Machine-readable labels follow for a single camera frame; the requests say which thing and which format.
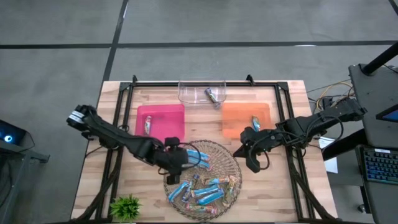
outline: wooden tabletop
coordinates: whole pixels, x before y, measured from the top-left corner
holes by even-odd
[[[112,123],[120,82],[104,82],[98,103],[98,114]],[[304,82],[288,81],[295,116],[311,115]],[[140,105],[178,104],[177,87],[143,87],[134,88],[129,116],[130,134],[134,134],[137,107]],[[288,118],[286,103],[282,94],[285,117]],[[122,123],[124,105],[122,103],[119,124]],[[227,103],[267,103],[271,109],[271,121],[278,123],[279,115],[275,92],[271,87],[227,87]],[[234,152],[241,145],[239,140],[224,138],[222,135],[221,110],[214,110],[208,105],[186,105],[185,107],[185,141],[207,139],[224,145]],[[91,142],[87,152],[99,146]],[[100,149],[85,159],[80,177],[72,218],[81,215],[94,199],[101,185],[104,171],[106,149]],[[258,157],[262,166],[264,156]],[[243,158],[237,158],[242,170],[243,185],[236,203],[224,215],[214,222],[294,222],[297,221],[293,200],[290,175],[287,168],[285,149],[277,147],[269,153],[271,165],[267,170],[254,174],[245,164]],[[319,149],[308,147],[304,157],[308,181],[312,192],[319,202],[333,216],[337,216],[335,203],[326,175],[323,158]],[[105,198],[103,216],[108,212],[109,194]],[[140,198],[141,216],[137,222],[192,222],[179,214],[166,200],[163,188],[163,176],[157,173],[156,167],[138,161],[126,150],[123,155],[121,174],[118,185],[118,196],[133,194]],[[305,200],[300,198],[304,214],[307,214]]]

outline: black robotic arm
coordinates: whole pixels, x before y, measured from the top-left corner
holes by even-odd
[[[246,165],[253,172],[261,170],[256,155],[269,152],[277,146],[303,149],[316,134],[325,134],[326,129],[347,121],[359,121],[366,110],[354,99],[345,99],[336,106],[308,117],[290,118],[276,124],[276,129],[264,129],[255,132],[246,127],[241,133],[242,146],[233,154],[234,157],[246,158]]]
[[[69,126],[81,131],[81,135],[89,139],[89,136],[98,136],[99,143],[108,149],[116,149],[125,146],[137,159],[151,166],[157,165],[166,170],[168,184],[179,183],[179,175],[188,164],[188,154],[185,149],[179,147],[178,138],[167,138],[165,144],[150,136],[133,136],[124,130],[109,124],[97,115],[92,106],[77,106],[68,117]]]

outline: green plant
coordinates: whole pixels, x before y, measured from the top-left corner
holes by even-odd
[[[139,199],[129,195],[119,197],[111,204],[111,215],[121,222],[133,221],[139,216]]]

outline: concrete floor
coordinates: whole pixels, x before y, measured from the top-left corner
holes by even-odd
[[[3,0],[0,45],[109,44],[122,0]],[[397,14],[388,0],[130,0],[120,43],[394,40]],[[304,80],[308,90],[348,78],[388,45],[118,49],[110,80],[214,77]],[[29,130],[33,163],[14,211],[14,223],[70,217],[87,142],[66,125],[77,104],[95,105],[109,49],[0,50],[0,119]],[[398,60],[391,61],[398,65]],[[332,89],[341,94],[346,89]],[[309,93],[318,98],[321,90]],[[345,135],[361,128],[345,124]],[[328,137],[336,138],[339,127]],[[356,210],[359,189],[331,179],[339,217],[372,222]]]

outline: wicker basket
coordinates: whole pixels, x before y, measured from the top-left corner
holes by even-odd
[[[210,156],[210,161],[208,162],[211,166],[212,169],[210,171],[207,171],[206,169],[202,169],[200,167],[194,167],[188,170],[185,170],[182,172],[181,177],[180,177],[180,182],[183,182],[184,180],[191,181],[192,177],[194,174],[198,174],[200,176],[200,179],[198,183],[196,184],[195,188],[196,189],[202,189],[208,186],[205,186],[202,183],[202,179],[207,179],[207,178],[215,178],[215,177],[225,177],[225,176],[234,176],[238,179],[236,185],[234,186],[234,197],[232,203],[228,207],[225,207],[222,204],[222,199],[218,199],[215,202],[212,202],[208,205],[211,205],[213,207],[217,208],[217,213],[212,214],[212,213],[200,213],[200,212],[191,212],[186,210],[186,203],[182,202],[182,195],[183,192],[180,193],[172,203],[173,207],[177,209],[179,213],[182,215],[194,219],[194,220],[211,220],[213,218],[217,218],[220,215],[224,214],[232,205],[235,203],[239,192],[242,187],[242,173],[241,169],[239,168],[238,162],[236,159],[232,156],[232,154],[222,145],[212,142],[212,141],[207,141],[207,140],[200,140],[200,141],[193,141],[191,142],[194,146],[196,146],[199,151],[204,152]],[[184,146],[186,149],[193,149],[191,146]],[[164,190],[167,196],[171,194],[179,185],[167,185],[166,184],[166,177],[164,178]],[[227,184],[220,184],[220,187],[223,188],[225,191]],[[189,200],[190,203],[196,204],[195,199],[197,198],[191,198]]]

